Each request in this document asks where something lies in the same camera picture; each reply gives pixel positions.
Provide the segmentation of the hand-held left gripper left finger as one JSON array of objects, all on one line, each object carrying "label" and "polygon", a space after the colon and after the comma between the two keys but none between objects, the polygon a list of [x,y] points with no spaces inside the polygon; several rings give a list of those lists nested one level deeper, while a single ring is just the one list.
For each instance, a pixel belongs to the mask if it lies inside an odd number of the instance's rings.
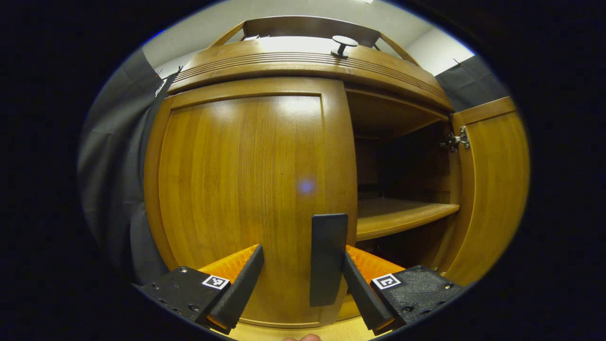
[{"label": "hand-held left gripper left finger", "polygon": [[135,288],[182,319],[223,334],[236,328],[265,263],[261,244],[199,269],[178,266]]}]

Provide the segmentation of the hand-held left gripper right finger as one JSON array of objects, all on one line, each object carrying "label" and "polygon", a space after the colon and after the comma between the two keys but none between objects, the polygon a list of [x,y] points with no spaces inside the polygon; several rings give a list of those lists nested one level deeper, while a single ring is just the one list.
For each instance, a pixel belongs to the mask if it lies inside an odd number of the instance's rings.
[{"label": "hand-held left gripper right finger", "polygon": [[465,290],[424,265],[403,268],[349,245],[342,273],[362,320],[374,334],[424,319]]}]

